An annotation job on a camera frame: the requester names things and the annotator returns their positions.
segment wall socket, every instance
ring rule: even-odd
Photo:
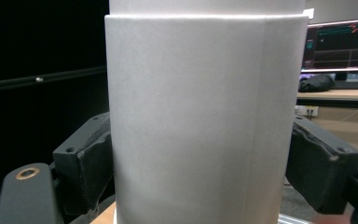
[[[296,115],[300,116],[318,116],[319,106],[314,105],[296,105],[295,111]]]

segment black bag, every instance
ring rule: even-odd
[[[329,75],[318,75],[310,78],[301,78],[298,91],[329,91],[332,87],[334,87],[334,80]]]

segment beige wall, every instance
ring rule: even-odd
[[[358,109],[319,107],[312,121],[358,149]]]

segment gray cylinder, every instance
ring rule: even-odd
[[[308,19],[105,21],[117,224],[277,223]]]

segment wooden desk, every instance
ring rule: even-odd
[[[112,205],[106,208],[97,218],[91,222],[91,224],[112,224],[115,208],[116,203],[112,203]]]
[[[299,92],[297,94],[297,105],[358,108],[358,90]]]

